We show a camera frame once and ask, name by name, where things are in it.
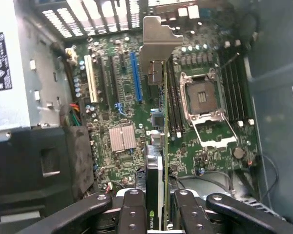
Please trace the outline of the black fan housing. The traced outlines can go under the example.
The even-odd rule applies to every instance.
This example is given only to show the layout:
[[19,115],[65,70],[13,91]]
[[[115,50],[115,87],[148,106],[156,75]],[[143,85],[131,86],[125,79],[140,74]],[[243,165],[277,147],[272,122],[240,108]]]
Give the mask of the black fan housing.
[[[206,174],[220,174],[223,177],[225,177],[228,181],[228,186],[226,187],[225,185],[223,185],[222,183],[210,179],[210,178],[204,178],[204,175]],[[221,171],[205,171],[204,173],[201,173],[200,175],[186,175],[186,176],[181,176],[181,177],[177,177],[176,180],[183,185],[182,180],[200,180],[200,181],[204,181],[204,182],[208,182],[211,183],[213,185],[218,186],[219,188],[221,188],[223,191],[225,191],[226,193],[230,194],[231,196],[234,196],[234,186],[233,186],[233,180],[231,179],[231,177],[226,174],[225,172],[221,172]]]

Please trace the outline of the metal socket cover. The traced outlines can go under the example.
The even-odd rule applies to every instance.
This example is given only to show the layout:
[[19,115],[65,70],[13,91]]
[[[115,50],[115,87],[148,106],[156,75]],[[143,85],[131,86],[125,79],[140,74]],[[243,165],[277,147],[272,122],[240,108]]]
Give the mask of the metal socket cover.
[[203,125],[207,121],[211,122],[225,122],[221,114],[223,112],[221,111],[216,111],[214,114],[202,114],[202,115],[191,115],[190,117],[190,122],[196,132],[196,135],[198,137],[199,143],[201,144],[202,147],[213,147],[213,148],[223,148],[227,147],[229,143],[232,142],[237,142],[234,138],[234,136],[228,137],[228,138],[222,138],[220,141],[215,141],[215,140],[208,140],[208,141],[203,141],[200,137],[199,131],[197,129],[197,125]]

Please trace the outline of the silver chipset heatsink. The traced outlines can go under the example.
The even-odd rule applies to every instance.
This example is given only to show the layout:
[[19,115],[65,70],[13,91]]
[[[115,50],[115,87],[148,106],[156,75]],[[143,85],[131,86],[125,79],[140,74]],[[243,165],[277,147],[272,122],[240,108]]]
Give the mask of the silver chipset heatsink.
[[112,152],[120,152],[136,148],[133,125],[111,128],[109,129],[109,137]]

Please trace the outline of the silver coin cell battery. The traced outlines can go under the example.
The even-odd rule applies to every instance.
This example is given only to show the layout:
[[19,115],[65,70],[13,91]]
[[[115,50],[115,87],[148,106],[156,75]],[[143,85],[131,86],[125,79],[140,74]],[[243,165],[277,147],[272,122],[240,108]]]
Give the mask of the silver coin cell battery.
[[236,159],[242,159],[245,156],[245,151],[241,147],[235,147],[232,150],[232,156]]

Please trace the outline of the metal socket locking lever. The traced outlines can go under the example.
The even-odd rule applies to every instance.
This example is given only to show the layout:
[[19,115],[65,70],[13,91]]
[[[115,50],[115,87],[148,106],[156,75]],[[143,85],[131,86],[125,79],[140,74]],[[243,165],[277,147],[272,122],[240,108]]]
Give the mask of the metal socket locking lever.
[[238,137],[237,137],[237,135],[236,135],[236,133],[235,133],[233,127],[231,126],[229,120],[228,120],[227,117],[225,116],[225,114],[222,113],[222,114],[221,114],[221,117],[222,117],[222,119],[227,123],[227,125],[229,126],[229,128],[231,129],[231,131],[232,131],[232,133],[233,133],[233,136],[234,136],[235,140],[238,141]]
[[239,56],[240,56],[240,53],[236,52],[235,55],[233,57],[231,57],[228,61],[226,61],[223,65],[221,65],[219,67],[219,69],[221,70],[221,69],[225,68],[226,66],[228,66],[230,63],[232,63]]

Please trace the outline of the black RAM slot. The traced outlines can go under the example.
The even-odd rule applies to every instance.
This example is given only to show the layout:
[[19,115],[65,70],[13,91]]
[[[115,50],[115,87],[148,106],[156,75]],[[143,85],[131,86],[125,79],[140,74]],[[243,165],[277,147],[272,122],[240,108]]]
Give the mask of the black RAM slot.
[[220,72],[222,76],[224,93],[227,105],[227,113],[230,122],[237,120],[236,113],[236,101],[234,91],[232,90],[233,85],[230,83],[230,62],[227,51],[225,48],[220,48],[218,50],[219,62],[220,62]]
[[169,105],[169,121],[171,135],[177,138],[178,135],[178,121],[175,117],[175,96],[173,88],[173,77],[169,60],[167,61],[167,85],[168,85],[168,105]]
[[245,97],[244,80],[242,68],[240,67],[240,52],[236,47],[228,49],[231,62],[228,65],[228,81],[230,83],[231,105],[233,110],[233,120],[245,120],[248,117],[248,108]]
[[233,46],[223,48],[221,51],[221,71],[230,122],[244,119],[244,106],[235,61],[238,56],[239,53]]
[[178,93],[178,85],[176,81],[176,76],[174,72],[174,63],[172,62],[171,64],[171,71],[172,71],[172,83],[173,83],[173,88],[174,88],[174,93],[175,93],[175,98],[176,98],[176,109],[177,109],[177,122],[178,122],[178,128],[180,132],[180,137],[183,136],[184,133],[184,125],[182,121],[182,112],[180,109],[180,100],[179,100],[179,93]]
[[251,104],[251,96],[249,83],[246,74],[246,66],[244,62],[244,55],[246,51],[243,47],[241,40],[236,39],[234,42],[235,52],[239,52],[240,56],[235,59],[235,66],[237,71],[237,82],[242,101],[243,119],[253,119],[253,108]]

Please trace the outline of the green motherboard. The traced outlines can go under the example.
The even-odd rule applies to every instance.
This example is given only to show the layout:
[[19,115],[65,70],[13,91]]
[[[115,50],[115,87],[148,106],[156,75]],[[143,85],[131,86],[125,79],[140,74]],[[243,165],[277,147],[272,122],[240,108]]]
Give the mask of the green motherboard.
[[[174,63],[176,81],[182,69],[194,75],[208,69],[208,66],[218,60],[215,52],[215,43],[219,37],[211,32],[197,34],[193,31],[186,32],[185,46],[175,49],[169,59],[170,66]],[[130,62],[130,52],[138,54],[138,47],[142,44],[142,35],[139,33],[114,35],[112,37],[99,38],[73,45],[79,59],[79,65],[74,69],[74,85],[78,102],[72,104],[71,116],[67,118],[70,123],[77,126],[85,126],[89,132],[90,147],[94,160],[94,181],[96,190],[117,190],[133,187],[136,183],[135,173],[144,168],[144,146],[149,143],[151,125],[150,110],[158,106],[157,88],[148,86],[147,79],[140,77],[140,87],[143,94],[143,102],[136,100],[135,87]],[[120,66],[119,54],[123,53],[126,60],[126,72],[123,73]],[[85,70],[84,56],[91,55],[92,66],[97,87],[98,103],[91,103],[88,82]],[[101,96],[97,56],[102,57],[109,107],[103,104]],[[110,76],[108,57],[113,56],[115,74],[119,92],[119,100],[123,106],[125,116],[121,115],[114,107],[115,96]],[[237,192],[236,183],[240,182],[242,188],[249,194],[258,192],[254,167],[258,152],[256,145],[256,130],[253,125],[240,122],[239,126],[231,125],[237,134],[238,141],[232,142],[223,148],[202,147],[192,127],[183,116],[183,136],[178,131],[177,138],[171,135],[170,122],[168,137],[168,176],[200,175],[205,171],[221,171],[228,174],[233,180],[234,193]],[[133,125],[135,131],[136,148],[120,152],[112,152],[109,129]],[[229,126],[223,123],[208,125],[199,128],[199,134],[203,141],[220,141],[222,138],[233,136]],[[242,159],[232,156],[232,150],[241,147],[245,151]],[[218,181],[220,174],[206,174]]]

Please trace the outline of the CPU socket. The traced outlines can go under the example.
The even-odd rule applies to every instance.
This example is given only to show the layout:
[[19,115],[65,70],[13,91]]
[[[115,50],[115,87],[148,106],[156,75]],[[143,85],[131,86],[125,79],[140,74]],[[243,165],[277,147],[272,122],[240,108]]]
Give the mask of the CPU socket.
[[225,104],[220,80],[214,68],[207,73],[180,74],[180,97],[186,120],[199,120],[207,117],[210,121],[221,121],[225,113]]

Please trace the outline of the black plastic shroud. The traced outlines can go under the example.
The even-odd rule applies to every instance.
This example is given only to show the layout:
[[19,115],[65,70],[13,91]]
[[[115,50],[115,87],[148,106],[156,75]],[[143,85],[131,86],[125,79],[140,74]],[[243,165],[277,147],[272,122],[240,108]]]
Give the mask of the black plastic shroud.
[[0,142],[0,217],[49,216],[80,200],[93,183],[83,126],[17,131]]

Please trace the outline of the black expansion slot blue latch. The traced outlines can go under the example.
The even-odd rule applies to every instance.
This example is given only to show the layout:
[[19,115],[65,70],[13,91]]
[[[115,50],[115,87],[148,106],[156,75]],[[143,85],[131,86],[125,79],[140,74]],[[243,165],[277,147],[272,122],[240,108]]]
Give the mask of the black expansion slot blue latch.
[[115,74],[115,67],[114,67],[114,61],[113,56],[108,57],[109,65],[110,65],[110,76],[111,76],[111,83],[113,88],[113,94],[115,96],[115,104],[114,107],[118,109],[119,113],[123,116],[126,114],[123,111],[123,106],[119,100],[119,92],[118,92],[118,85],[117,85],[117,77]]

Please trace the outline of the white expansion slot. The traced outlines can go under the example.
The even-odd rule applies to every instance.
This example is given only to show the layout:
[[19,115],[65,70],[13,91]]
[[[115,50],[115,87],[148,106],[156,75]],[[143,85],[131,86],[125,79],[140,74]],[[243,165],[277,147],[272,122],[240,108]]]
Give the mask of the white expansion slot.
[[98,103],[99,101],[97,97],[97,87],[96,87],[96,81],[94,76],[94,70],[92,66],[91,55],[85,55],[84,62],[85,62],[85,70],[86,70],[86,76],[87,76],[87,82],[88,82],[90,101],[91,103]]

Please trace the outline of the short black expansion slot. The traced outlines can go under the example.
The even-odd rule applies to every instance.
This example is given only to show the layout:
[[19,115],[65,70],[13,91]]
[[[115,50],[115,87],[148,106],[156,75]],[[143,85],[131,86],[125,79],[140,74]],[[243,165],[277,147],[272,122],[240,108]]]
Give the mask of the short black expansion slot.
[[126,60],[123,53],[119,54],[120,66],[123,73],[126,72]]

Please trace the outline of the black and silver PC case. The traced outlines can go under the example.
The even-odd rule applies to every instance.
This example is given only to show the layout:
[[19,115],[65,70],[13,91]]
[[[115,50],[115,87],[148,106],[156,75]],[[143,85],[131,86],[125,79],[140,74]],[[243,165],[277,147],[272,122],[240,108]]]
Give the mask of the black and silver PC case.
[[[179,17],[178,8],[190,5],[198,5],[200,18]],[[255,127],[258,152],[254,177],[258,192],[249,194],[237,182],[234,198],[254,199],[293,224],[293,0],[31,0],[31,6],[62,42],[61,46],[54,45],[53,50],[62,61],[72,99],[60,111],[59,127],[77,126],[67,118],[71,116],[72,104],[78,102],[73,78],[79,59],[76,66],[69,64],[65,48],[89,38],[98,40],[139,33],[142,44],[135,56],[139,77],[146,78],[142,73],[139,53],[143,45],[144,17],[159,16],[163,25],[168,25],[175,35],[183,36],[182,45],[175,49],[185,46],[186,32],[214,33],[219,37],[214,46],[218,60],[206,71],[196,74],[207,73],[210,68],[216,70],[225,116],[229,120],[218,50],[234,47],[235,40],[241,40],[246,51],[244,62],[253,119],[229,122],[234,126],[244,122]],[[0,132],[0,142],[8,141],[13,132],[48,128],[53,127],[3,131]],[[185,234],[183,229],[174,228],[171,215],[172,192],[178,189],[176,181],[168,176],[167,185],[167,228],[150,233],[146,224],[146,234]],[[129,188],[96,190],[94,181],[80,200],[94,193],[117,197]],[[4,215],[0,217],[0,234],[24,234],[25,228],[46,217],[38,212]]]

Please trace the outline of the white power connector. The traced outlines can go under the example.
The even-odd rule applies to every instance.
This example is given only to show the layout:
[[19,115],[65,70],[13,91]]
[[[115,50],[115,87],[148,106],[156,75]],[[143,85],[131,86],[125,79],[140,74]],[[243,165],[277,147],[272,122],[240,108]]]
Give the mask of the white power connector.
[[69,64],[72,66],[76,66],[78,64],[78,56],[73,47],[65,48],[65,55]]

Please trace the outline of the grey power supply unit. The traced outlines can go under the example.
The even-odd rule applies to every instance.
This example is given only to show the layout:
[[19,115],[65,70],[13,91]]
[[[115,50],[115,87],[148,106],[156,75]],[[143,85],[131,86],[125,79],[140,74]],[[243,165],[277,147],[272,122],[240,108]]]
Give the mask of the grey power supply unit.
[[54,45],[31,0],[0,0],[0,132],[60,126],[72,97]]

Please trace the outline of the metal rear port block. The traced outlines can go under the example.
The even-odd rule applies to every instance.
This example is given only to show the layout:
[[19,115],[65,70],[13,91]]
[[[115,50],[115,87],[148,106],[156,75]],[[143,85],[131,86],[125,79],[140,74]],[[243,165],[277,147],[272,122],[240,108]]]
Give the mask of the metal rear port block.
[[190,6],[188,6],[188,17],[189,17],[189,19],[198,19],[198,18],[200,18],[198,5],[190,5]]

